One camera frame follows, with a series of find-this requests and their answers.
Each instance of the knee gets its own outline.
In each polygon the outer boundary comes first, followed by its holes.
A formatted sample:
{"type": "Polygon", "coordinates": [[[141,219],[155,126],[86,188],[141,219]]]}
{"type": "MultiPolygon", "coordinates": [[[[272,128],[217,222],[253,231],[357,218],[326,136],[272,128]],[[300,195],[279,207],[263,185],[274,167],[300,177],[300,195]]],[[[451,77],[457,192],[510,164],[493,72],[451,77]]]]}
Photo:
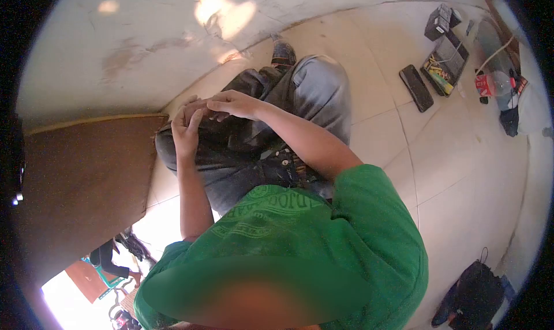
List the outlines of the knee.
{"type": "Polygon", "coordinates": [[[175,144],[173,142],[173,134],[171,133],[171,121],[160,128],[154,139],[156,151],[163,158],[164,155],[175,154],[175,144]]]}
{"type": "Polygon", "coordinates": [[[335,59],[327,55],[311,55],[300,60],[294,81],[296,85],[306,77],[316,76],[334,87],[348,85],[348,76],[343,66],[335,59]]]}

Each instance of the black phone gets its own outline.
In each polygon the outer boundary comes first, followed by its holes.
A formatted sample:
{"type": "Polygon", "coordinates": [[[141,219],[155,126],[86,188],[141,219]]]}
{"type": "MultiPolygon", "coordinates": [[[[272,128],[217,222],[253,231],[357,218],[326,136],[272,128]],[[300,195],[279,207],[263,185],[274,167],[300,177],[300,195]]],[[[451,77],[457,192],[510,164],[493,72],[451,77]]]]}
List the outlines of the black phone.
{"type": "Polygon", "coordinates": [[[412,95],[419,112],[425,112],[433,105],[433,97],[431,97],[431,93],[427,90],[423,79],[413,64],[400,71],[400,78],[404,81],[404,84],[412,95]]]}

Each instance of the chair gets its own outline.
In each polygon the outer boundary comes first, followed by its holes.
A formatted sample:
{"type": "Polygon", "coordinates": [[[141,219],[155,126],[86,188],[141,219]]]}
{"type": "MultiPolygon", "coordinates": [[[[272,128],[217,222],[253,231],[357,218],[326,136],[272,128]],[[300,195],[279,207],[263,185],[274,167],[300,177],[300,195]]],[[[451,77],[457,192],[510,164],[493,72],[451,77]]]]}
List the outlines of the chair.
{"type": "MultiPolygon", "coordinates": [[[[85,258],[81,258],[81,260],[83,260],[85,263],[87,264],[91,264],[93,265],[91,262],[90,262],[90,259],[88,257],[85,257],[85,258]]],[[[101,266],[94,266],[94,270],[96,270],[96,272],[98,273],[98,276],[100,276],[100,279],[102,280],[102,282],[104,282],[104,284],[107,286],[107,290],[102,293],[102,295],[100,295],[98,297],[98,299],[102,299],[104,296],[106,296],[112,289],[114,289],[115,287],[117,287],[117,285],[119,283],[121,283],[121,281],[124,281],[125,278],[122,278],[122,277],[116,277],[116,278],[113,278],[111,280],[108,280],[108,278],[106,277],[106,275],[104,275],[103,271],[102,271],[102,267],[101,266]]]]}

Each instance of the plastic bottle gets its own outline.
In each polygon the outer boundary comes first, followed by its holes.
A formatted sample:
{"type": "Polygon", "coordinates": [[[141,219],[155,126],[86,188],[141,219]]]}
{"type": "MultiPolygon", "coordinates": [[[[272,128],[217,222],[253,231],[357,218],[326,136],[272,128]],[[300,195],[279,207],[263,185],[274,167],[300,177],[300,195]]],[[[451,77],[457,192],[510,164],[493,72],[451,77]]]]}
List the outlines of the plastic bottle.
{"type": "Polygon", "coordinates": [[[481,97],[498,97],[509,94],[516,87],[513,77],[496,70],[475,77],[475,87],[481,97]]]}

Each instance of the tiled floor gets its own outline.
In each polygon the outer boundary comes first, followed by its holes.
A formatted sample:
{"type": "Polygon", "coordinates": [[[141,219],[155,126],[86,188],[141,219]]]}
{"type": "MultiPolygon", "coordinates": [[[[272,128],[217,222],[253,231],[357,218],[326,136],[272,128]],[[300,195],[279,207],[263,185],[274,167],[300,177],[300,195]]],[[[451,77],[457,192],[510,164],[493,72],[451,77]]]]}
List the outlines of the tiled floor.
{"type": "MultiPolygon", "coordinates": [[[[494,101],[479,103],[473,54],[450,98],[436,95],[420,113],[398,76],[409,64],[418,68],[434,42],[423,36],[437,2],[403,2],[353,9],[309,20],[283,32],[298,57],[326,54],[338,60],[352,88],[351,148],[365,163],[384,168],[418,225],[429,255],[429,287],[407,328],[433,316],[450,285],[486,246],[494,268],[514,230],[527,173],[525,136],[508,137],[494,101]]],[[[486,14],[454,5],[464,21],[454,30],[465,35],[469,19],[486,14]]],[[[472,51],[472,31],[464,45],[472,51]]],[[[209,97],[239,71],[270,62],[265,40],[196,82],[166,112],[174,114],[192,94],[209,97]]],[[[144,219],[135,233],[153,244],[154,256],[179,240],[176,178],[157,160],[144,219]]]]}

